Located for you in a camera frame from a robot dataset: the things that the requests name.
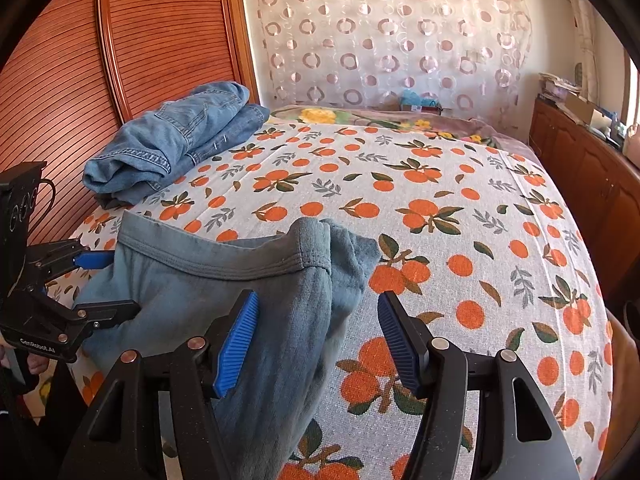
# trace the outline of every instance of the pants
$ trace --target pants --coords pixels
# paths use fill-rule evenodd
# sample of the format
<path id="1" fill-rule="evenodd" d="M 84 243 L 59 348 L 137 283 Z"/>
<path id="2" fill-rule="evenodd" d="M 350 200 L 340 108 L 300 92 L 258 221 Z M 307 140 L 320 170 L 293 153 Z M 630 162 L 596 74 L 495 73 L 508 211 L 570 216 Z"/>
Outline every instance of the pants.
<path id="1" fill-rule="evenodd" d="M 0 399 L 0 412 L 6 409 Z M 21 417 L 20 429 L 16 431 L 9 415 L 0 415 L 0 477 L 7 480 L 57 478 L 85 413 L 86 405 L 68 367 L 57 364 L 45 416 L 38 425 L 30 418 Z"/>

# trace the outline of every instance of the blue gripper pad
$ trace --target blue gripper pad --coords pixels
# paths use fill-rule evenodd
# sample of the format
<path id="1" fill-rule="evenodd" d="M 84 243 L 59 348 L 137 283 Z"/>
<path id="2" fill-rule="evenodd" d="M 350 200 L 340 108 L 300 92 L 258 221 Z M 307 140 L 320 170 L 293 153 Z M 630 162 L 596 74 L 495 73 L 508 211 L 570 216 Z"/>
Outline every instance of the blue gripper pad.
<path id="1" fill-rule="evenodd" d="M 236 386 L 257 324 L 258 295 L 251 291 L 218 353 L 218 374 L 213 383 L 218 398 L 221 399 L 229 389 Z"/>
<path id="2" fill-rule="evenodd" d="M 403 314 L 406 322 L 409 322 L 409 317 L 404 312 L 398 298 L 395 298 L 395 302 L 398 303 L 401 312 L 397 312 L 397 309 L 393 307 L 386 292 L 379 295 L 378 322 L 391 352 L 391 357 L 396 364 L 402 386 L 415 395 L 420 386 L 420 359 L 411 343 L 409 343 L 409 338 L 399 319 L 399 316 Z"/>

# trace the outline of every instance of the bedspread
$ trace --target bedspread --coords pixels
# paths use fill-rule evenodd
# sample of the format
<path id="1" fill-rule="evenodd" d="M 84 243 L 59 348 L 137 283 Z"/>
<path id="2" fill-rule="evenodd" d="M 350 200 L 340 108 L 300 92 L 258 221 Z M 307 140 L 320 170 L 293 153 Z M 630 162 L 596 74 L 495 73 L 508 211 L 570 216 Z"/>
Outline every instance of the bedspread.
<path id="1" fill-rule="evenodd" d="M 399 382 L 378 325 L 377 294 L 390 289 L 465 351 L 515 350 L 590 479 L 609 423 L 611 331 L 587 249 L 545 171 L 520 155 L 421 132 L 266 126 L 131 210 L 218 241 L 286 232 L 299 216 L 332 218 L 378 240 L 370 290 L 280 478 L 401 477 L 424 404 Z M 75 236 L 110 249 L 121 216 L 99 208 Z M 90 274 L 50 283 L 49 294 L 69 306 Z M 89 402 L 99 373 L 83 356 L 72 369 Z M 457 478 L 470 474 L 477 410 L 471 393 Z"/>

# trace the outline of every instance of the wooden slat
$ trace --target wooden slat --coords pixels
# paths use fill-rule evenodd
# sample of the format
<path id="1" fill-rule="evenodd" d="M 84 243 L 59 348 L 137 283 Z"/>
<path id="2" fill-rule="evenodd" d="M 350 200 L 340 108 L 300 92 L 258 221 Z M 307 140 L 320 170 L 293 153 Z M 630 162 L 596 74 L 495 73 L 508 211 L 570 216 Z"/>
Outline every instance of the wooden slat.
<path id="1" fill-rule="evenodd" d="M 222 0 L 110 0 L 113 44 L 134 116 L 212 80 L 233 80 Z"/>
<path id="2" fill-rule="evenodd" d="M 66 237 L 91 209 L 81 184 L 85 161 L 113 137 L 117 121 L 98 54 L 94 0 L 52 0 L 0 73 L 0 170 L 47 160 L 56 206 L 31 237 Z M 50 192 L 41 187 L 32 219 Z"/>

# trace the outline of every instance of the curtain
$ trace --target curtain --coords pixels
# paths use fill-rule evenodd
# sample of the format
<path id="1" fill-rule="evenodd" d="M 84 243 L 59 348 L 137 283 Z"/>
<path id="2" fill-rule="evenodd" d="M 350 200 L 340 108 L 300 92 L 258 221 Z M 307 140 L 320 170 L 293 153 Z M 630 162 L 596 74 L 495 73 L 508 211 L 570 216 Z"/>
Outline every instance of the curtain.
<path id="1" fill-rule="evenodd" d="M 595 14 L 588 0 L 570 0 L 577 25 L 576 34 L 580 49 L 579 62 L 582 65 L 582 85 L 580 95 L 592 103 L 600 103 L 598 94 L 598 68 L 595 56 Z"/>
<path id="2" fill-rule="evenodd" d="M 513 125 L 531 42 L 524 0 L 245 0 L 261 95 L 398 109 L 404 89 L 457 118 Z"/>

